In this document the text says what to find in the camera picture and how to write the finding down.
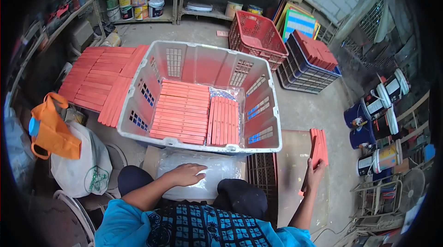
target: blue patterned shirt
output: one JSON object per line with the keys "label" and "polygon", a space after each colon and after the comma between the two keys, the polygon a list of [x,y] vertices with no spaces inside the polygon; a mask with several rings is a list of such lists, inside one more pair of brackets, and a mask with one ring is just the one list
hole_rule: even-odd
{"label": "blue patterned shirt", "polygon": [[95,246],[311,247],[307,230],[276,231],[269,222],[208,205],[177,204],[141,211],[111,200],[95,233]]}

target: orange bag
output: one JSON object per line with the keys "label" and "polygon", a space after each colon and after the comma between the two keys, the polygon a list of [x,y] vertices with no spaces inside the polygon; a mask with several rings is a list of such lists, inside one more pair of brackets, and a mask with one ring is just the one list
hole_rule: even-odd
{"label": "orange bag", "polygon": [[[58,115],[53,98],[58,101],[59,107],[68,107],[66,98],[50,92],[45,96],[42,104],[32,109],[32,117],[40,120],[40,129],[37,137],[32,137],[31,150],[34,155],[44,160],[47,160],[51,153],[64,158],[79,159],[81,140],[71,134],[63,119]],[[37,154],[34,150],[35,145],[45,149],[48,155]]]}

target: plastic crate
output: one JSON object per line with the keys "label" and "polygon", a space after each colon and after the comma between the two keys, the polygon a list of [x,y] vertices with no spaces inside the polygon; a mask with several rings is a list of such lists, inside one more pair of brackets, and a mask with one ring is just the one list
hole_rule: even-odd
{"label": "plastic crate", "polygon": [[267,60],[272,72],[288,55],[272,20],[250,12],[236,11],[228,40],[230,49]]}
{"label": "plastic crate", "polygon": [[257,153],[246,158],[246,177],[248,183],[263,189],[268,200],[265,220],[277,228],[278,187],[275,171],[275,155],[273,153]]}
{"label": "plastic crate", "polygon": [[[172,137],[149,137],[162,79],[222,89],[243,88],[245,108],[240,114],[243,123],[240,129],[244,147],[206,146],[182,143]],[[278,152],[282,147],[277,99],[267,61],[238,51],[187,42],[151,44],[129,86],[117,130],[124,137],[142,142],[203,152],[268,153]]]}
{"label": "plastic crate", "polygon": [[287,61],[292,69],[291,73],[288,73],[289,81],[303,79],[328,85],[335,81],[336,78],[341,77],[338,66],[334,68],[334,71],[329,71],[308,62],[293,34],[290,34],[286,45],[289,50]]}

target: blue bottle cap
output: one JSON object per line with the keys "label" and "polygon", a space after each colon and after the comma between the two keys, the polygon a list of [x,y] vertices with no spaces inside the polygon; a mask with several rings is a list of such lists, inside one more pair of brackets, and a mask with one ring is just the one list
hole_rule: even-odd
{"label": "blue bottle cap", "polygon": [[40,120],[36,120],[34,117],[32,117],[29,121],[29,134],[31,136],[37,136],[40,129]]}

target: stack of orange sticks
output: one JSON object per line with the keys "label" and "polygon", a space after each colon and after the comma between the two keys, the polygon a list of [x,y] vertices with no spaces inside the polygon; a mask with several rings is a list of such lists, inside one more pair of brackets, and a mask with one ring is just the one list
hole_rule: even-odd
{"label": "stack of orange sticks", "polygon": [[212,97],[207,145],[238,144],[238,102]]}
{"label": "stack of orange sticks", "polygon": [[163,80],[149,136],[175,137],[184,143],[203,145],[207,135],[209,87]]}

